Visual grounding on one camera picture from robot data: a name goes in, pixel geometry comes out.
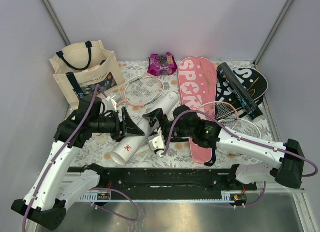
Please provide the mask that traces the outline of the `white shuttlecock tube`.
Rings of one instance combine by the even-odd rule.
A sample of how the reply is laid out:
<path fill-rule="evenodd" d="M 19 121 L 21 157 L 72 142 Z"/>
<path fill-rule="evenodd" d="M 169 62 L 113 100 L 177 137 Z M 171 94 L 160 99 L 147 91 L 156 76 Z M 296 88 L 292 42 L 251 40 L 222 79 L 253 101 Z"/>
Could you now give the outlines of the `white shuttlecock tube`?
<path fill-rule="evenodd" d="M 162 98 L 156 100 L 153 103 L 153 107 L 150 112 L 157 109 L 162 109 L 164 114 L 168 114 L 178 103 L 179 96 L 174 91 L 167 92 Z M 114 162 L 120 166 L 125 166 L 129 160 L 136 154 L 140 147 L 144 144 L 148 137 L 156 129 L 158 123 L 154 126 L 150 126 L 149 121 L 142 118 L 137 124 L 140 129 L 144 132 L 143 136 L 129 136 L 119 142 L 114 149 L 111 151 L 110 156 Z"/>

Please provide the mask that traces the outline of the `black shuttlecock tube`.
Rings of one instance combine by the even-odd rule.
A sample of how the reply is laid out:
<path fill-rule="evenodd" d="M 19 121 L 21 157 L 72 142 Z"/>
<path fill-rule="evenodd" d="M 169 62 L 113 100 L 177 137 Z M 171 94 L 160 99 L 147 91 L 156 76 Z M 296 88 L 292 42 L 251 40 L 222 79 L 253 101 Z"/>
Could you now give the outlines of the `black shuttlecock tube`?
<path fill-rule="evenodd" d="M 233 73 L 229 65 L 226 62 L 223 62 L 217 67 L 217 70 L 220 73 L 220 75 L 224 78 L 224 80 L 229 84 L 229 87 L 237 96 L 238 101 L 245 109 L 251 120 L 253 122 L 258 121 L 263 116 L 262 111 L 259 109 L 258 105 L 252 99 L 252 97 L 244 88 L 244 86 L 240 83 L 237 76 Z"/>

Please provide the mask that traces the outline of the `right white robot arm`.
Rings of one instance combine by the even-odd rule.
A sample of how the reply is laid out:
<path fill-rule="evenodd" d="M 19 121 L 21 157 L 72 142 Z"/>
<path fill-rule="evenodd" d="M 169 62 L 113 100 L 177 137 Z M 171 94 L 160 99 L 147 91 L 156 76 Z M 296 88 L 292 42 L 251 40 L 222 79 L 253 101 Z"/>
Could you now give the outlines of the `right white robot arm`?
<path fill-rule="evenodd" d="M 168 120 L 161 108 L 144 114 L 150 126 L 158 126 L 162 141 L 169 145 L 174 136 L 191 137 L 201 148 L 231 151 L 257 159 L 252 165 L 236 164 L 231 167 L 228 186 L 239 190 L 244 185 L 255 182 L 275 181 L 290 188 L 302 185 L 305 156 L 301 145 L 294 139 L 275 142 L 258 139 L 225 127 L 211 115 L 199 110 L 191 110 L 182 105 L 174 111 L 174 120 Z"/>

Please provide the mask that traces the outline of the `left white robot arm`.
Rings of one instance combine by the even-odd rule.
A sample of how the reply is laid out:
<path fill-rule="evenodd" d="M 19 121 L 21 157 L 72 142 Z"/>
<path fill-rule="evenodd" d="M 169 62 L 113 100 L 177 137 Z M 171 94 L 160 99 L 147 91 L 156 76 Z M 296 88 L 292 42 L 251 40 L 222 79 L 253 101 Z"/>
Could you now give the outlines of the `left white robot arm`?
<path fill-rule="evenodd" d="M 62 122 L 54 136 L 54 142 L 37 181 L 23 199 L 16 199 L 11 209 L 23 219 L 54 231 L 64 218 L 68 209 L 91 189 L 107 189 L 99 195 L 98 205 L 104 206 L 110 199 L 113 182 L 108 169 L 92 163 L 82 170 L 82 175 L 69 187 L 60 186 L 71 163 L 92 138 L 94 133 L 110 134 L 116 142 L 133 136 L 142 137 L 145 133 L 132 121 L 126 108 L 122 109 L 122 119 L 117 111 L 106 115 L 102 99 L 88 96 L 80 99 L 78 108 Z"/>

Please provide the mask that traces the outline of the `floral patterned table mat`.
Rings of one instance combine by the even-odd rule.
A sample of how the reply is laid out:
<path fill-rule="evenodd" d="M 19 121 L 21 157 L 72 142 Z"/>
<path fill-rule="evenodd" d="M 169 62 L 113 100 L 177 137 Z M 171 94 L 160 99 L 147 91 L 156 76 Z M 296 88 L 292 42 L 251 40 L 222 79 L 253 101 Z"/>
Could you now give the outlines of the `floral patterned table mat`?
<path fill-rule="evenodd" d="M 196 79 L 189 82 L 183 75 L 186 74 L 186 68 L 182 65 L 191 63 L 197 68 L 193 68 Z M 238 101 L 237 96 L 233 93 L 228 83 L 225 82 L 220 74 L 216 72 L 215 65 L 208 59 L 202 57 L 190 57 L 184 59 L 178 67 L 178 74 L 175 80 L 179 84 L 178 91 L 181 98 L 181 104 L 188 106 L 191 110 L 199 110 L 220 121 L 225 127 L 228 127 L 236 132 L 243 133 L 247 136 L 255 137 L 258 139 L 263 138 L 260 127 L 256 123 L 261 124 L 259 119 L 243 119 L 247 115 L 241 103 Z M 260 105 L 264 100 L 264 94 L 268 89 L 268 81 L 257 70 L 251 67 L 238 67 L 228 64 L 230 68 L 234 68 L 233 73 L 237 76 L 239 82 L 246 89 L 255 103 Z M 153 104 L 164 93 L 170 89 L 165 86 L 166 84 L 154 75 L 139 75 L 130 78 L 122 88 L 122 96 L 112 96 L 114 101 L 118 104 L 129 103 L 131 106 L 139 107 Z M 200 148 L 192 139 L 183 138 L 176 140 L 179 145 L 187 145 L 190 150 L 190 157 L 195 163 L 204 165 L 213 159 L 211 149 Z"/>

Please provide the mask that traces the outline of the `purple snack packet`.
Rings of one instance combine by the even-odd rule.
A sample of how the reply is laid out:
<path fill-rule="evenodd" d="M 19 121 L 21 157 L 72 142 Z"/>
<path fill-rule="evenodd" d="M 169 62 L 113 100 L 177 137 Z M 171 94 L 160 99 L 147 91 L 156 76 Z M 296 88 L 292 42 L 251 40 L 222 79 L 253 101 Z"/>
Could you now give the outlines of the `purple snack packet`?
<path fill-rule="evenodd" d="M 147 72 L 153 76 L 173 75 L 178 69 L 174 55 L 170 52 L 151 54 L 148 60 Z"/>

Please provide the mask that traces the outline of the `pink racket cover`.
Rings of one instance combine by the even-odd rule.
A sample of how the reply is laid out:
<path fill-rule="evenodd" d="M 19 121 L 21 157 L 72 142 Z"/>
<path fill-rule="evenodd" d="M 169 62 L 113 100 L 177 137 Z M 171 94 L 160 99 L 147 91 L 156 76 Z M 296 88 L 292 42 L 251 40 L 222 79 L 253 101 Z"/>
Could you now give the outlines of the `pink racket cover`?
<path fill-rule="evenodd" d="M 181 104 L 191 110 L 216 101 L 217 70 L 212 61 L 204 57 L 188 57 L 183 59 L 177 70 Z M 188 139 L 190 154 L 194 162 L 213 166 L 215 151 L 202 148 Z"/>

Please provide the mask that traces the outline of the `pink white racket right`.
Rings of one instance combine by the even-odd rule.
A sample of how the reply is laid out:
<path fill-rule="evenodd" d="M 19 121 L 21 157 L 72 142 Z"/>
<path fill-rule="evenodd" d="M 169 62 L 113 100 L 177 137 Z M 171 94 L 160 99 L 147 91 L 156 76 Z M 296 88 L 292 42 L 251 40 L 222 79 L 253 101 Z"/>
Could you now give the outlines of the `pink white racket right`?
<path fill-rule="evenodd" d="M 233 122 L 239 118 L 237 110 L 227 102 L 208 102 L 199 106 L 197 110 L 214 117 L 218 122 Z"/>

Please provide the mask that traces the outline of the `beige canvas tote bag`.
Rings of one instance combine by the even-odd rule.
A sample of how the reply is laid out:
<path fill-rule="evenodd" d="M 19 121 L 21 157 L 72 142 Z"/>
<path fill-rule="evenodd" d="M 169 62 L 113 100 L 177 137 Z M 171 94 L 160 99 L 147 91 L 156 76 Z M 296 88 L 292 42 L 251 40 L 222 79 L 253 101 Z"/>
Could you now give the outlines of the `beige canvas tote bag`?
<path fill-rule="evenodd" d="M 94 94 L 97 85 L 101 86 L 100 95 L 126 82 L 115 52 L 105 49 L 101 40 L 71 44 L 49 61 L 53 77 L 73 110 L 78 109 L 80 99 Z"/>

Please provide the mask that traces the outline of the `black racket cover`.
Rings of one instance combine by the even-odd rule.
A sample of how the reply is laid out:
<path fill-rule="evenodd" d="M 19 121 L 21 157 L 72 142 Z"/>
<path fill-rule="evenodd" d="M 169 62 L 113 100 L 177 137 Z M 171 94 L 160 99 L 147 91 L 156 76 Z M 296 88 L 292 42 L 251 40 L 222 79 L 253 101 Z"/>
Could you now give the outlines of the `black racket cover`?
<path fill-rule="evenodd" d="M 268 90 L 269 84 L 266 78 L 257 70 L 248 67 L 233 70 L 242 86 L 249 93 L 254 102 L 259 106 Z M 217 72 L 216 101 L 231 104 L 238 112 L 243 110 L 237 96 L 232 92 L 229 84 Z"/>

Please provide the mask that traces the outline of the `pink frame badminton racket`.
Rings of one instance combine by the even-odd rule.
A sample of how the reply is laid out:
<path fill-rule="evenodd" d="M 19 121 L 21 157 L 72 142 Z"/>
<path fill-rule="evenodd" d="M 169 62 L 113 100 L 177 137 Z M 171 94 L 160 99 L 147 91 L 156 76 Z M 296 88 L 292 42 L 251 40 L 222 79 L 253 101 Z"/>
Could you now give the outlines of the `pink frame badminton racket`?
<path fill-rule="evenodd" d="M 163 82 L 156 76 L 144 74 L 129 79 L 121 89 L 121 94 L 112 97 L 117 105 L 126 103 L 133 107 L 152 104 L 164 91 Z"/>

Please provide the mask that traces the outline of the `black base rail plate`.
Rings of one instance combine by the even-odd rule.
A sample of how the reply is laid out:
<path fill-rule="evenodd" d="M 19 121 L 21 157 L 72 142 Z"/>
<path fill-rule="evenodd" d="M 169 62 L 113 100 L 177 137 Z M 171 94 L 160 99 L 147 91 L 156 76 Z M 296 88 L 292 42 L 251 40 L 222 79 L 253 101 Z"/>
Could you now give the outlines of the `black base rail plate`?
<path fill-rule="evenodd" d="M 178 169 L 178 168 L 103 168 L 90 165 L 85 168 L 71 167 L 68 169 L 64 183 L 72 182 L 90 169 L 97 169 L 102 175 L 99 188 L 111 189 L 107 192 L 97 190 L 90 192 L 115 192 L 124 197 L 130 194 L 142 194 L 143 197 L 154 193 L 177 194 L 179 196 L 200 192 L 227 192 L 241 194 L 255 192 L 257 185 L 244 185 L 231 177 L 229 169 Z M 213 201 L 161 201 L 160 203 L 228 203 Z"/>

